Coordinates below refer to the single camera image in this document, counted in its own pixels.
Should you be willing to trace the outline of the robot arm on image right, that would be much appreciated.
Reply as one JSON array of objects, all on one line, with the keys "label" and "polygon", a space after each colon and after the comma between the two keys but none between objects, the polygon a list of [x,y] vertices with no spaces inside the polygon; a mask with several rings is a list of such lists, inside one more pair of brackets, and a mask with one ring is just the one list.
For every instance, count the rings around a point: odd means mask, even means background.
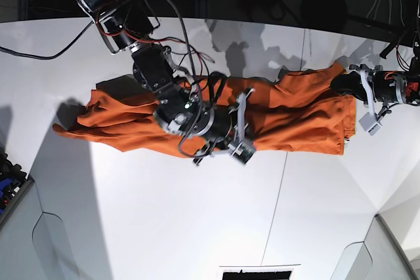
[{"label": "robot arm on image right", "polygon": [[380,58],[384,60],[392,52],[399,70],[351,64],[347,74],[336,76],[330,84],[337,94],[363,102],[368,110],[362,117],[366,123],[379,123],[394,106],[419,106],[419,0],[408,0],[408,22],[381,51]]}]

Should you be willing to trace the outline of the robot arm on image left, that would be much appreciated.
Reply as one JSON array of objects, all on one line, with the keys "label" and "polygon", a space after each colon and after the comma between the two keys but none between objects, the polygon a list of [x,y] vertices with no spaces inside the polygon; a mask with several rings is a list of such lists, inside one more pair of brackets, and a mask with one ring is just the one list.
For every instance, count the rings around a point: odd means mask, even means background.
[{"label": "robot arm on image left", "polygon": [[98,29],[112,54],[129,50],[135,79],[157,99],[154,120],[167,134],[201,138],[204,145],[191,155],[195,164],[214,154],[247,163],[256,149],[247,135],[248,88],[231,106],[217,101],[227,82],[220,72],[198,75],[194,66],[176,64],[165,39],[154,39],[160,23],[147,0],[76,0]]}]

